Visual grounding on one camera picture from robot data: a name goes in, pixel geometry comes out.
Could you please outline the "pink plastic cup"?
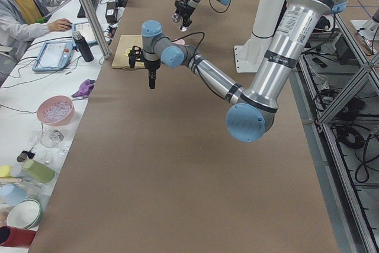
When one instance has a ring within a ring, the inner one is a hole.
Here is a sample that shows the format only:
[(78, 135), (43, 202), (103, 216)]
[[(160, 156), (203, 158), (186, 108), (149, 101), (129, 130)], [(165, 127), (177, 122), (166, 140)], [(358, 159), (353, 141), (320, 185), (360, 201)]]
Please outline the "pink plastic cup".
[(184, 39), (177, 39), (172, 42), (173, 44), (178, 44), (178, 45), (185, 45), (185, 40)]

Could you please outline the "green cup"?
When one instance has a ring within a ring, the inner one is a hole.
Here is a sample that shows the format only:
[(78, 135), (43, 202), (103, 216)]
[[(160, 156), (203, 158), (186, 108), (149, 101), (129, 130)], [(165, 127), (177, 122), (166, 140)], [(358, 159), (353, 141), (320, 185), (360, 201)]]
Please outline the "green cup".
[(23, 171), (33, 177), (35, 180), (47, 184), (56, 176), (56, 173), (51, 168), (33, 159), (27, 159), (22, 165)]

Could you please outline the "yellow cup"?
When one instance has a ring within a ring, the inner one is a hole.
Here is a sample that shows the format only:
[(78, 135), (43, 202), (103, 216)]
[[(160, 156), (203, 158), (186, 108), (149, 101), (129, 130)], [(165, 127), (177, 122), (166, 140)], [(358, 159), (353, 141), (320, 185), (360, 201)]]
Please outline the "yellow cup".
[(0, 166), (0, 178), (11, 178), (11, 170), (12, 167), (9, 165), (1, 165)]

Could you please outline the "light blue cup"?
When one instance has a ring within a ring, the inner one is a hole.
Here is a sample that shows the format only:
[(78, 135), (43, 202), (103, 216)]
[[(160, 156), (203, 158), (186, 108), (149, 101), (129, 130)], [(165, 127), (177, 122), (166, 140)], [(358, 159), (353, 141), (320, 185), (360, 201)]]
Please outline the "light blue cup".
[(1, 198), (9, 206), (16, 206), (27, 198), (27, 193), (15, 184), (6, 184), (1, 186)]

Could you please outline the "red cup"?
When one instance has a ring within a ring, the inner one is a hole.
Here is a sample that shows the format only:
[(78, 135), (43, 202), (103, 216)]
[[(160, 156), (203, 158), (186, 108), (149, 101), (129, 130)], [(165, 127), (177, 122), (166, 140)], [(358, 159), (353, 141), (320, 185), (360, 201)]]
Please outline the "red cup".
[(29, 248), (36, 233), (34, 230), (1, 226), (1, 246)]

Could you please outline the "wooden cutting board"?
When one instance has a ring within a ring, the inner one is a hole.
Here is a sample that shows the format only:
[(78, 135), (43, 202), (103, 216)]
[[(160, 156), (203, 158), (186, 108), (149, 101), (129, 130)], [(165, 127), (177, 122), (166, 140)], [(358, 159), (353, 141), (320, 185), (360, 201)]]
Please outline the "wooden cutting board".
[(134, 68), (131, 68), (129, 65), (129, 52), (132, 50), (133, 46), (142, 46), (141, 35), (121, 35), (111, 64), (113, 69), (144, 69), (144, 65), (141, 62), (136, 62)]

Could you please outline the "teach pendant far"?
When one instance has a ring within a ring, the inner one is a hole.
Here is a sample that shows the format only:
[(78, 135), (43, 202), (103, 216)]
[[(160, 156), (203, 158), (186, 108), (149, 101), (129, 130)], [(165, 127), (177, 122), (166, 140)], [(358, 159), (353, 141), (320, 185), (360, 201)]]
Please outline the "teach pendant far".
[(74, 31), (80, 32), (80, 34), (85, 38), (86, 42), (89, 45), (97, 44), (94, 32), (92, 31), (92, 27), (88, 21), (81, 23), (73, 23), (72, 32)]

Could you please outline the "teach pendant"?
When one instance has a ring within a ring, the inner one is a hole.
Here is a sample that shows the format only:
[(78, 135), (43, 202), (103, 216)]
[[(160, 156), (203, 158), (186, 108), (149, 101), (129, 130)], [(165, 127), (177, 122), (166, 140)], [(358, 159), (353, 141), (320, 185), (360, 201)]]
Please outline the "teach pendant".
[(92, 31), (92, 27), (88, 21), (81, 23), (73, 23), (72, 32), (74, 31), (80, 32), (80, 34), (85, 38), (86, 42), (89, 45), (97, 44), (94, 32)]
[(48, 41), (43, 44), (32, 70), (34, 72), (59, 71), (69, 64), (73, 52), (71, 41)]

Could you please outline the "black thermos bottle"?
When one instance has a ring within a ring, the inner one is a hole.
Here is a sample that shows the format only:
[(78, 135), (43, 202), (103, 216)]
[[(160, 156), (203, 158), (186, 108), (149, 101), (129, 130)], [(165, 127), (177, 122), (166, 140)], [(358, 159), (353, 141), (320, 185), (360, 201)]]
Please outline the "black thermos bottle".
[(73, 32), (73, 39), (76, 44), (76, 48), (81, 53), (85, 62), (91, 62), (94, 60), (94, 56), (90, 50), (90, 47), (85, 39), (85, 37), (79, 32)]

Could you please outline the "purple cloth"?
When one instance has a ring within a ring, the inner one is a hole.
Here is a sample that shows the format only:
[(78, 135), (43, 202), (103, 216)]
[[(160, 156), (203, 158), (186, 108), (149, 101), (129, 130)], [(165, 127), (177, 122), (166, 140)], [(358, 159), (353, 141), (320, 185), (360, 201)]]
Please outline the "purple cloth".
[(93, 79), (86, 79), (83, 81), (79, 89), (72, 94), (72, 98), (86, 98), (89, 97), (90, 93), (92, 92), (93, 88), (95, 86), (95, 80)]

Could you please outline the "teach pendant near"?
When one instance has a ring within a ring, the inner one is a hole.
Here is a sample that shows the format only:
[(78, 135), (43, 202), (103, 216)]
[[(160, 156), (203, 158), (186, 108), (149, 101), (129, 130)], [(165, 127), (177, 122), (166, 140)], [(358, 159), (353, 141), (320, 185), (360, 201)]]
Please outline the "teach pendant near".
[(43, 44), (32, 70), (34, 72), (59, 71), (69, 64), (73, 52), (71, 41), (48, 41)]

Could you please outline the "pink bowl with ice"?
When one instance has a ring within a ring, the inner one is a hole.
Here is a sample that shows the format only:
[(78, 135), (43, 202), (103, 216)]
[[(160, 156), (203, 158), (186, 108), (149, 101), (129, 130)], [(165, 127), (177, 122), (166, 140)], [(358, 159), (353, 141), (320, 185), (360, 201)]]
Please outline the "pink bowl with ice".
[(48, 126), (64, 126), (70, 123), (74, 113), (73, 101), (65, 95), (57, 95), (41, 103), (37, 118)]

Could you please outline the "seated person grey jacket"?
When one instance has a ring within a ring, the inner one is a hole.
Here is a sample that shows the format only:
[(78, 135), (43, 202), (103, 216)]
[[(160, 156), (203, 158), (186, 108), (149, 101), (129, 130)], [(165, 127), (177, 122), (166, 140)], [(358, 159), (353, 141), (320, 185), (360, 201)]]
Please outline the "seated person grey jacket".
[(1, 0), (1, 46), (9, 47), (9, 55), (20, 60), (31, 43), (54, 31), (67, 31), (72, 23), (58, 19), (51, 23), (41, 20), (49, 7), (57, 7), (67, 0)]

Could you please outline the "clear wine glass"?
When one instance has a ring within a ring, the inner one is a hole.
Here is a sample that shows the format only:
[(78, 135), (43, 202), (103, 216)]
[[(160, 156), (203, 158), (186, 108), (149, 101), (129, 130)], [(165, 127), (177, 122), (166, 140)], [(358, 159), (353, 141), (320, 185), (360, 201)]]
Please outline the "clear wine glass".
[(69, 146), (64, 145), (64, 135), (59, 130), (40, 129), (30, 136), (30, 151), (37, 153), (42, 148), (57, 149), (58, 158), (66, 158), (69, 152)]

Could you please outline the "white green bowl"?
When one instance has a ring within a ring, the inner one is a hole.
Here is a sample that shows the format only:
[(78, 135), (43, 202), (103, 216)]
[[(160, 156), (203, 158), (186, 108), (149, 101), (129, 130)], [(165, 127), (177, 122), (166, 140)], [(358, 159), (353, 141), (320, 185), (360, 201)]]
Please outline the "white green bowl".
[(28, 199), (16, 205), (7, 217), (7, 225), (21, 229), (32, 229), (39, 225), (43, 210), (37, 200)]

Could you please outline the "aluminium frame post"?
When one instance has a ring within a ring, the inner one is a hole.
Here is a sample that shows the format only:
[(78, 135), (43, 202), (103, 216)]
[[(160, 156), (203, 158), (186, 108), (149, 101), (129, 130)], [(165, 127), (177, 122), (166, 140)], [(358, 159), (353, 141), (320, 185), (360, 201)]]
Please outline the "aluminium frame post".
[(102, 55), (104, 59), (108, 59), (111, 55), (111, 50), (105, 40), (94, 6), (92, 5), (91, 0), (80, 0), (80, 2), (83, 7), (83, 10), (85, 11), (87, 19), (92, 27), (92, 31), (94, 32), (95, 38), (102, 52)]

